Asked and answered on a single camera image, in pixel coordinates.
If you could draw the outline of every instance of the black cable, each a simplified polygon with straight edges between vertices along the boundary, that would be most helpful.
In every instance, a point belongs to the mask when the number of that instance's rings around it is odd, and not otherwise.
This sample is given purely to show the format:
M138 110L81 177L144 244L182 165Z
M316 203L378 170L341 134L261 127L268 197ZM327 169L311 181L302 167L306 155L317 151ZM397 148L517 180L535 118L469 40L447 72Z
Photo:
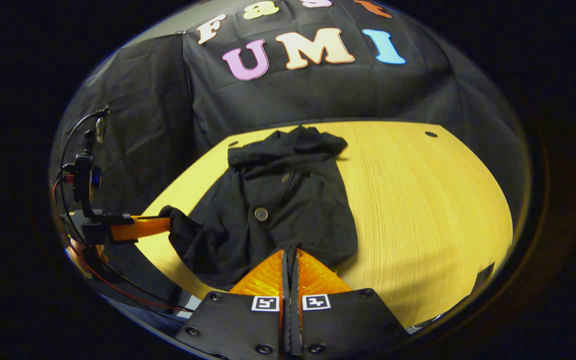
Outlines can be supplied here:
M73 244L72 244L70 241L68 242L68 247L71 248L72 251L73 251L76 255L79 255L78 251L74 248ZM92 271L92 272L94 273L94 275L95 275L96 277L99 278L99 280L103 281L106 285L109 285L112 289L115 289L117 292L119 292L120 294L122 294L124 297L127 297L128 299L130 299L130 300L133 301L133 302L135 301L134 299L131 298L131 296L128 296L129 294L127 294L127 293L124 292L123 290L118 289L118 287L116 287L116 286L114 286L114 285L111 285L109 282L107 282L106 280L104 280L104 279L102 278L102 276L99 275L98 273L96 273L93 269L91 269L88 264L86 264L85 262L84 262L84 264L86 265L86 267L87 267L90 271ZM145 300L145 299L143 299L143 298L137 297L137 299L139 299L139 300L141 300L141 301L144 301L144 303L147 303L147 302L148 302L148 300ZM144 308L145 308L146 310L148 310L149 312L154 312L154 313L156 313L156 311L151 310L151 309L147 308L147 307L144 306L144 305L141 305L141 306L144 307ZM181 311L183 311L183 312L187 312L187 310L189 310L189 309L187 309L186 307L181 307L181 308L178 307L177 309L179 309L179 310L181 310Z
M73 134L75 133L75 130L77 130L77 128L84 121L86 121L86 120L88 120L94 116L99 116L100 112L101 111L96 111L96 112L93 112L92 114L87 114L86 116L82 117L81 120L79 120L75 124L75 127L72 128L70 134L68 135L68 137L66 139L66 144L64 144L64 146L63 146L63 153L61 154L61 162L59 164L59 172L57 173L57 178L62 178L62 173L64 173L64 159L66 159L66 150L68 150L68 144L71 142L71 139L73 138ZM80 234L80 231L77 230L77 226L75 226L75 221L73 221L73 218L71 217L70 211L68 211L68 205L66 204L66 192L64 191L64 182L63 181L59 185L59 189L61 190L61 201L63 202L64 212L66 212L66 217L68 218L68 221L70 222L70 225L72 226L72 229L75 231L75 234L77 235L77 239L75 239L75 241L80 242L82 244L86 244L83 241L84 237L82 236L82 234Z
M64 191L64 182L63 182L63 176L62 173L64 172L64 159L66 159L66 151L68 150L68 144L70 143L71 139L73 138L73 134L75 133L75 131L77 130L77 128L87 119L90 119L92 117L95 116L100 116L101 114L103 114L104 112L106 112L108 108L106 107L106 109L101 110L101 111L96 111L93 112L92 114L87 114L86 116L82 117L76 124L75 126L72 128L70 134L68 135L67 139L66 139L66 143L63 146L63 152L61 154L61 162L59 164L59 171L57 173L56 179L55 181L58 182L59 184L59 189L61 191L61 201L63 204L63 209L64 212L66 213L66 217L68 218L68 221L71 225L71 227L73 228L73 230L75 231L75 234L77 235L78 239L74 239L77 242L80 242L82 244L87 245L84 241L83 241L83 236L80 234L80 232L77 230L77 227L75 226L75 223L73 221L73 218L71 217L70 211L68 210L68 205L66 204L66 192ZM147 294L151 297L153 297L154 299L157 299L159 301L162 301L162 303L168 304L169 302L166 301L165 299L151 293L150 291L147 291L145 289L143 289L142 287L140 287L139 285L135 284L134 282L128 280L128 278L126 278L125 276L123 276L121 273L119 273L119 271L117 271L116 269L112 268L112 266L110 266L109 264L103 264L104 266L106 266L108 269L110 269L110 271L112 271L113 273L115 273L116 275L120 276L126 283L128 283L131 287L133 287L134 289L139 290L140 292L143 292L144 294ZM184 312L194 312L194 310L192 309L188 309L186 307L183 306L178 306L180 309L182 309Z
M153 294L153 293L150 292L150 291L147 291L147 290L145 290L145 289L142 289L139 285L137 285L137 284L135 284L134 282L128 280L128 278L126 278L125 276L123 276L123 275L122 275L119 271L117 271L116 269L113 269L113 267L110 266L109 264L106 264L106 263L104 262L104 263L103 263L103 266L104 266L104 267L107 267L108 269L110 269L110 271L112 271L112 272L114 272L115 274L119 275L119 276L120 276L126 283L128 283L128 285L130 285L131 287L139 290L140 292L142 292L142 293L144 293L144 294L147 294L147 295L153 297L154 299L157 299L158 301L161 301L162 303L165 303L165 304L167 304L167 305L173 306L173 304L169 303L169 301L165 300L164 298L159 297L159 296ZM176 305L176 304L175 304L174 306L177 307L177 308L180 308L181 311L183 311L183 312L188 312L188 313L193 313L193 312L195 312L195 310L188 309L187 307L184 307L184 306L180 306L180 305Z
M158 316L160 316L160 317L162 317L163 319L166 319L166 320L168 320L168 321L174 321L174 322L176 322L177 324L179 324L179 326L182 326L182 327L183 327L183 326L186 325L185 323L183 323L183 322L181 322L181 321L177 321L177 320L175 320L175 319L171 319L170 317L167 317L167 316L165 316L164 314L162 314L162 313L160 313L160 312L157 312L157 311L155 311L155 310L149 309L148 307L146 307L146 306L143 305L142 303L139 303L137 300L131 298L130 296L124 295L123 297L125 297L126 299L129 299L130 301L132 301L133 303L137 304L140 308L146 310L147 312L151 312L151 313L157 314Z

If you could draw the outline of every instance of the light wood tabletop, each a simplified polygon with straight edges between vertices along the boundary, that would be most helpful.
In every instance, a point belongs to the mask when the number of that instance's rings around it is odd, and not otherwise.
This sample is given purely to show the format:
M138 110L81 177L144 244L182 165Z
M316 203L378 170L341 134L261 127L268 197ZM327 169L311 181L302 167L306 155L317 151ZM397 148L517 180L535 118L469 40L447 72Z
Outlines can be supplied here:
M372 288L405 328L450 310L468 296L478 272L501 266L513 239L506 199L487 167L439 125L400 121L313 123L343 137L336 163L357 230L357 254L333 269L353 289ZM146 209L189 214L228 168L229 144L262 141L276 130L229 136L182 173ZM437 137L429 136L432 132ZM213 291L172 248L169 233L137 248L199 299Z

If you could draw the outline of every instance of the screw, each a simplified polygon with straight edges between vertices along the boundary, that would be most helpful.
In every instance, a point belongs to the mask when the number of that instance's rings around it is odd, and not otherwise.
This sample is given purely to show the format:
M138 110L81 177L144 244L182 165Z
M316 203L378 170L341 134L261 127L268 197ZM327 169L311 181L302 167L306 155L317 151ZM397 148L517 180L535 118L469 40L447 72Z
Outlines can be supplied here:
M256 351L257 351L259 354L266 355L266 354L272 353L272 352L273 352L273 348L270 347L270 346L268 346L268 345L258 345L258 346L256 347Z
M361 290L361 296L373 296L375 290L373 289L363 289Z
M194 327L187 327L185 328L185 332L190 334L191 337L196 337L199 335L199 330Z
M312 344L310 347L308 347L308 351L313 353L313 354L321 353L325 349L326 349L326 346L323 346L322 344Z

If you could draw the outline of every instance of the orange letter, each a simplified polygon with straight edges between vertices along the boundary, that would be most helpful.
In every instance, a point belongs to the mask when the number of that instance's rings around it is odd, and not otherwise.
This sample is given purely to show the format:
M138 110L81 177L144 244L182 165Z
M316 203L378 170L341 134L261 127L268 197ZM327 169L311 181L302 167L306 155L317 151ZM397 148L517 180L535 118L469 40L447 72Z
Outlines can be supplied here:
M226 14L220 14L216 18L204 23L204 25L197 27L197 30L199 31L199 44L203 44L214 38L215 35L217 35L217 32L213 32L213 30L219 30L219 27L222 25L220 20L224 19L226 19Z
M363 5L363 7L366 8L366 10L370 11L371 13L377 14L378 16L383 16L384 18L393 17L390 14L383 12L382 10L384 8L381 6L377 6L375 4L371 4L368 1L362 1L362 0L354 0L354 2Z
M326 61L329 63L354 62L355 57L348 53L339 34L341 34L340 29L326 27L317 30L313 41L297 34L297 32L287 32L274 39L285 46L289 60L286 64L286 69L293 70L308 66L308 60L303 59L300 52L315 64L319 64L322 61L324 49L326 50Z
M276 7L272 1L261 1L246 7L244 11L244 19L250 20L263 15L274 14L279 11L279 7Z

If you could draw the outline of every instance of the red cable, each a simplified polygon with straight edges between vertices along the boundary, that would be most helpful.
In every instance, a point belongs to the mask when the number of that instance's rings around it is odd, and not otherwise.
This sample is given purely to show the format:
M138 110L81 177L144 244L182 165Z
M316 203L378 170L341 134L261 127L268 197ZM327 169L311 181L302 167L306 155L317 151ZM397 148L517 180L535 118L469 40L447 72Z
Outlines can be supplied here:
M72 180L73 177L74 176L71 174L66 175L66 182L70 182L69 180ZM55 200L55 192L57 191L57 185L59 185L59 181L55 182L54 186L52 187L52 199L53 200ZM68 241L68 246L72 249L72 251L75 252L75 254L81 259L81 262L86 266L87 269L89 269L89 271L91 273L94 274L94 276L98 277L99 280L103 281L106 285L108 285L112 289L115 289L117 292L120 292L121 294L124 294L124 296L132 298L133 300L142 301L142 302L144 302L146 304L150 304L152 306L158 306L160 308L166 308L166 309L172 309L172 310L179 310L180 312L183 312L183 309L181 309L180 307L168 306L168 305L163 305L162 303L152 302L152 301L146 300L144 298L140 298L139 296L134 296L134 295L128 294L128 293L122 291L121 289L118 289L116 286L114 286L110 282L106 281L105 278L103 278L98 273L96 273L93 269L91 269L90 266L86 263L86 261L84 261L83 257L80 255L80 253L77 252L77 250L75 249L73 244L71 244L70 241Z
M75 254L81 258L82 256L80 256L80 254L77 252L77 250L75 250L73 244L69 244L69 245L70 245L70 248L75 252ZM134 299L134 300L143 301L144 303L150 304L150 305L152 305L152 306L158 306L158 307L160 307L160 308L166 308L166 309L172 309L172 310L179 310L180 312L183 312L183 309L181 309L180 307L163 305L163 304L161 304L161 303L156 303L156 302L152 302L152 301L146 300L146 299L144 299L144 298L140 298L139 296L134 296L134 295L128 294L128 293L122 291L121 289L118 289L116 286L112 285L110 282L106 281L105 278L103 278L103 277L100 276L98 273L96 273L93 269L91 269L90 266L89 266L88 264L86 264L86 262L83 260L83 258L82 258L82 263L83 263L84 265L86 265L86 268L89 269L89 271L90 271L91 273L93 273L94 276L98 277L99 280L103 281L106 285L108 285L108 286L111 287L112 289L115 289L117 292L120 292L121 294L124 294L124 296L127 296L127 297L129 297L129 298L132 298L132 299Z

